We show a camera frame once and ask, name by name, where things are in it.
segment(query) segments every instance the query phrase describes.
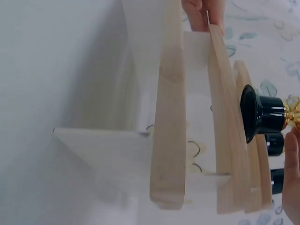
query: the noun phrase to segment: white wall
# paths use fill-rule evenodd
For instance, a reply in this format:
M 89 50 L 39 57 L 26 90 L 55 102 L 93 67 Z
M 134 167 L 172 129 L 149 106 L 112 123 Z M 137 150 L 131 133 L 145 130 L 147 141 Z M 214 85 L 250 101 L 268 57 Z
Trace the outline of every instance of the white wall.
M 111 113 L 133 69 L 121 2 L 3 0 L 0 31 L 0 224 L 136 224 L 137 200 L 52 136 L 125 127 Z

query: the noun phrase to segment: black knob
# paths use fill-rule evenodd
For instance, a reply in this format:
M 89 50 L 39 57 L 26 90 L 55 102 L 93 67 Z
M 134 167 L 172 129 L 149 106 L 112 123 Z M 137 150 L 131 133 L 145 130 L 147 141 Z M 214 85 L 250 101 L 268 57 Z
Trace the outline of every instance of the black knob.
M 276 169 L 271 170 L 271 179 L 272 179 L 272 194 L 280 194 L 283 189 L 283 179 L 284 179 L 284 170 Z
M 277 97 L 265 97 L 256 94 L 246 85 L 240 99 L 247 143 L 256 134 L 278 133 L 285 125 L 285 105 Z
M 285 140 L 281 132 L 276 134 L 264 135 L 266 139 L 268 155 L 269 156 L 280 156 L 283 152 Z

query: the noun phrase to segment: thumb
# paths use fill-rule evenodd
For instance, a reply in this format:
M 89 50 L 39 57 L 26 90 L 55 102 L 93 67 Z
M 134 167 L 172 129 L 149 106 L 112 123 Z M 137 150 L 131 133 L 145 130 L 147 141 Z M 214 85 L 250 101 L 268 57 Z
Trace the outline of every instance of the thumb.
M 293 180 L 300 178 L 299 170 L 299 146 L 293 132 L 285 136 L 285 169 L 284 186 L 289 185 Z

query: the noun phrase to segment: finger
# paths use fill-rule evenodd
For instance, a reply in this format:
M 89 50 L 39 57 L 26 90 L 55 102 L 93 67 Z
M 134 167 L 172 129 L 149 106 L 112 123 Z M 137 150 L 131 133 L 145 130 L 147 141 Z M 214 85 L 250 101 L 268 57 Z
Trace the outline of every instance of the finger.
M 295 127 L 292 128 L 292 131 L 294 133 L 294 135 L 296 136 L 297 138 L 297 142 L 298 142 L 298 146 L 299 146 L 299 143 L 300 143 L 300 134 L 299 132 L 297 131 L 297 129 Z
M 217 0 L 216 4 L 214 4 L 208 12 L 210 24 L 218 25 L 222 31 L 222 34 L 224 34 L 224 8 L 224 1 Z
M 288 186 L 298 178 L 300 178 L 299 146 L 295 134 L 290 132 L 285 136 L 284 186 Z
M 187 13 L 188 20 L 191 24 L 192 31 L 205 31 L 205 25 L 203 23 L 200 12 L 197 10 L 197 6 L 191 2 L 182 2 L 182 7 Z
M 298 142 L 298 148 L 300 148 L 300 135 L 299 132 L 297 131 L 297 129 L 295 127 L 292 128 L 292 132 L 295 134 L 296 138 L 297 138 L 297 142 Z M 298 149 L 298 158 L 300 161 L 300 154 L 299 154 L 300 149 Z
M 204 31 L 208 31 L 208 18 L 207 18 L 207 14 L 206 11 L 200 11 L 200 15 L 203 21 L 203 26 L 204 26 Z

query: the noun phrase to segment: wooden model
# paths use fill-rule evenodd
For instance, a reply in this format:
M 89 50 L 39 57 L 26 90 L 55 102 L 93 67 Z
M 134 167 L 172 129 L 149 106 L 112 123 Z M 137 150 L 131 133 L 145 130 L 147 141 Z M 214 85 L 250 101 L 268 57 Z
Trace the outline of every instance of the wooden model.
M 164 0 L 164 6 L 163 1 L 155 2 L 161 6 L 159 10 L 165 10 L 154 16 L 147 1 L 123 0 L 139 78 L 134 84 L 146 83 L 139 88 L 146 98 L 137 100 L 140 94 L 134 93 L 127 103 L 131 112 L 140 107 L 141 113 L 150 108 L 145 107 L 145 99 L 156 99 L 153 137 L 143 125 L 130 127 L 131 131 L 56 128 L 54 134 L 120 188 L 137 195 L 149 192 L 161 209 L 179 210 L 185 200 L 204 203 L 207 193 L 217 194 L 218 214 L 271 207 L 265 140 L 257 135 L 246 144 L 240 111 L 243 87 L 251 84 L 246 65 L 237 61 L 232 70 L 218 26 L 209 25 L 209 33 L 183 32 L 181 1 Z M 133 10 L 142 7 L 147 8 L 145 13 Z M 139 14 L 144 23 L 139 21 Z M 213 139 L 215 172 L 187 172 L 186 121 L 191 121 L 187 114 L 192 110 L 186 108 L 187 95 L 199 99 L 199 110 L 211 98 L 213 124 L 209 129 L 201 128 L 201 132 Z M 192 119 L 195 125 L 200 120 L 209 119 L 204 114 Z

